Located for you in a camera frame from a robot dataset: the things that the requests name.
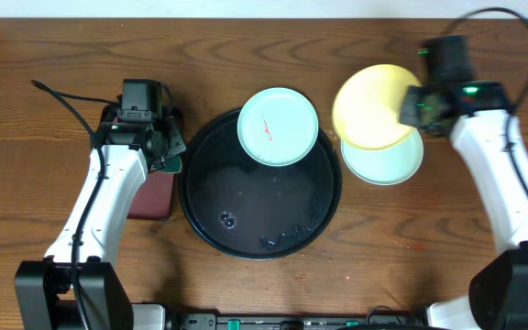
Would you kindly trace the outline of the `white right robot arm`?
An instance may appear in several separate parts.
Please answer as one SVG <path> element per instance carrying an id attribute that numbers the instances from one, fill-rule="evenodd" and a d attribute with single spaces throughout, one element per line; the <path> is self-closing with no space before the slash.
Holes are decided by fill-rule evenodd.
<path id="1" fill-rule="evenodd" d="M 528 329 L 528 152 L 513 106 L 498 82 L 411 86 L 401 123 L 449 138 L 477 186 L 497 256 L 468 293 L 427 307 L 429 326 Z"/>

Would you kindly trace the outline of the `green sponge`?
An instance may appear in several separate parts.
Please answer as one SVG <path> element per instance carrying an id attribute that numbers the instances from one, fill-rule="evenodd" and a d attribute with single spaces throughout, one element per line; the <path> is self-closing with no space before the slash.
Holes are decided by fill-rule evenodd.
<path id="1" fill-rule="evenodd" d="M 182 158 L 180 156 L 175 156 L 169 159 L 166 159 L 163 164 L 160 171 L 169 173 L 169 174 L 177 174 L 180 173 L 182 170 Z"/>

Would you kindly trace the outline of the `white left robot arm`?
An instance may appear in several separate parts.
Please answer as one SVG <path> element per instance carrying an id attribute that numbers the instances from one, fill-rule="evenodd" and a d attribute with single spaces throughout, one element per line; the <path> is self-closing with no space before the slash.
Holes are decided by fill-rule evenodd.
<path id="1" fill-rule="evenodd" d="M 131 302 L 116 255 L 132 203 L 147 178 L 186 146 L 182 115 L 149 122 L 109 117 L 92 133 L 88 174 L 43 259 L 23 261 L 15 290 L 26 329 L 173 329 L 166 306 Z"/>

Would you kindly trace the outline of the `yellow plate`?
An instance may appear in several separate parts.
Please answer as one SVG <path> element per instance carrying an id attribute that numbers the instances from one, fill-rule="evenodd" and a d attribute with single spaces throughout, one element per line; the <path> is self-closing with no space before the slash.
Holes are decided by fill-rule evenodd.
<path id="1" fill-rule="evenodd" d="M 397 65 L 379 64 L 358 71 L 335 97 L 335 132 L 358 149 L 381 150 L 396 145 L 413 130 L 399 122 L 402 101 L 409 87 L 420 85 L 412 72 Z"/>

